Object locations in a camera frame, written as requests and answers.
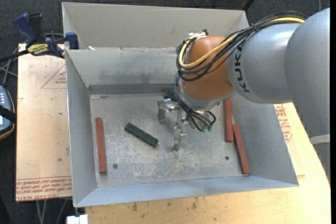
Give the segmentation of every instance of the yellow cable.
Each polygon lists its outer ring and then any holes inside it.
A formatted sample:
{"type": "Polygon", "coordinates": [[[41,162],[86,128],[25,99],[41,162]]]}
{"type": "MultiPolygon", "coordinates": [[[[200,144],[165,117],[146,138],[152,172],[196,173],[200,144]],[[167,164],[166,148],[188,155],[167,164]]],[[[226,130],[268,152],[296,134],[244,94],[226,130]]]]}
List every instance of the yellow cable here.
{"type": "MultiPolygon", "coordinates": [[[[304,20],[303,19],[300,19],[300,18],[294,18],[294,17],[283,17],[283,18],[277,18],[277,19],[273,19],[271,20],[270,22],[281,22],[281,21],[291,21],[291,22],[294,22],[294,23],[303,23],[304,20]]],[[[196,66],[198,66],[200,63],[202,63],[203,61],[205,61],[206,59],[208,59],[213,53],[219,51],[220,49],[224,48],[228,43],[230,43],[236,36],[236,35],[233,35],[232,37],[226,39],[225,41],[223,41],[222,43],[220,43],[216,48],[212,49],[211,51],[209,51],[207,54],[203,55],[201,58],[197,59],[196,61],[192,62],[192,63],[184,63],[183,62],[183,56],[184,56],[184,53],[185,53],[185,50],[187,49],[188,45],[190,44],[190,42],[193,41],[193,39],[199,37],[199,36],[205,36],[205,33],[202,35],[202,34],[196,34],[196,35],[193,35],[191,37],[188,38],[188,40],[185,42],[185,44],[183,45],[181,51],[180,51],[180,55],[179,55],[179,64],[182,68],[184,69],[192,69],[196,66]]]]}

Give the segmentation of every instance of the dark green block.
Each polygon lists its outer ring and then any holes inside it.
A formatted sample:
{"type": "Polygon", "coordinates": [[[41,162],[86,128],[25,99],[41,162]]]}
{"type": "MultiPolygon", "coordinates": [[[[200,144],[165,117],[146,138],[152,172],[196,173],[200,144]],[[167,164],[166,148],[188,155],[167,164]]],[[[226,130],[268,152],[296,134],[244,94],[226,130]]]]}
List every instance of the dark green block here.
{"type": "Polygon", "coordinates": [[[125,131],[133,134],[135,137],[139,138],[143,142],[149,144],[152,147],[156,147],[159,143],[159,140],[152,137],[150,134],[144,132],[143,130],[139,129],[138,127],[134,126],[131,123],[128,123],[125,127],[125,131]]]}

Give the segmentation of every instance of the cardboard sheet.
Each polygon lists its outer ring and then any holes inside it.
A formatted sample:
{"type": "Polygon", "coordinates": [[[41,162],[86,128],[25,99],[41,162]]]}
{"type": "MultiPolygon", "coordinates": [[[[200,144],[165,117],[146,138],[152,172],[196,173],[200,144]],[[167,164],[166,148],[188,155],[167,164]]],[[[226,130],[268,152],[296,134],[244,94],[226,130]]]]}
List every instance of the cardboard sheet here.
{"type": "Polygon", "coordinates": [[[72,195],[65,61],[18,60],[16,201],[72,195]]]}

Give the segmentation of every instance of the cable bundle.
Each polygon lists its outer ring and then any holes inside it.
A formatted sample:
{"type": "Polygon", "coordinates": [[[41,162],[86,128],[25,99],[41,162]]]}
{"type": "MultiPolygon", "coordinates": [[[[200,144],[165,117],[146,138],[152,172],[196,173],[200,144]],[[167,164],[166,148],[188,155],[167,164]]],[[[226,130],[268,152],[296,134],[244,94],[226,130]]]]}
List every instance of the cable bundle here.
{"type": "Polygon", "coordinates": [[[220,44],[218,44],[214,49],[197,59],[192,63],[185,63],[185,58],[187,55],[188,49],[190,49],[199,38],[204,38],[208,35],[206,30],[202,32],[198,32],[196,34],[191,33],[187,39],[183,41],[181,45],[179,45],[176,49],[177,58],[176,58],[176,66],[177,66],[177,74],[174,79],[174,86],[175,86],[175,96],[180,105],[180,107],[186,112],[188,119],[191,120],[196,128],[199,131],[204,131],[206,128],[210,130],[212,125],[216,121],[215,116],[210,111],[205,111],[209,115],[213,117],[213,120],[210,121],[206,116],[200,114],[199,112],[190,108],[180,97],[178,93],[178,86],[180,78],[185,81],[195,81],[206,74],[209,74],[215,71],[224,61],[228,59],[228,57],[233,54],[233,52],[238,48],[238,46],[242,46],[246,39],[253,33],[269,27],[271,25],[276,24],[287,24],[287,23],[303,23],[306,19],[305,15],[297,12],[285,12],[285,13],[276,13],[270,16],[265,17],[264,19],[258,21],[255,24],[251,24],[249,27],[234,32],[226,37],[220,44]],[[210,60],[207,64],[202,65],[206,60],[208,60],[211,56],[213,59],[210,60]],[[211,67],[214,63],[218,63],[221,61],[217,67],[211,70],[211,67]],[[186,77],[188,74],[193,74],[192,78],[186,77]],[[202,127],[198,126],[196,121],[201,122],[202,127]]]}

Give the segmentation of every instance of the red wooden block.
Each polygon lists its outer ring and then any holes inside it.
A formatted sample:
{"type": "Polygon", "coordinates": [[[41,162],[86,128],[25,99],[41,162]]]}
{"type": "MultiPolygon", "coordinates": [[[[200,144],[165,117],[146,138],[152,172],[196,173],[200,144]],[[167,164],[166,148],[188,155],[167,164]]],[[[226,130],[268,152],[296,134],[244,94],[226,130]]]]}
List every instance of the red wooden block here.
{"type": "Polygon", "coordinates": [[[105,152],[104,126],[103,126],[103,120],[101,118],[96,118],[96,134],[97,134],[99,172],[106,173],[107,164],[106,164],[106,152],[105,152]]]}
{"type": "Polygon", "coordinates": [[[236,142],[236,147],[237,147],[237,152],[238,152],[238,158],[240,162],[240,168],[242,171],[242,174],[247,175],[250,174],[250,166],[248,164],[248,159],[245,151],[245,146],[243,143],[243,138],[240,133],[239,125],[238,124],[233,124],[233,131],[234,131],[234,136],[235,136],[235,142],[236,142]]]}

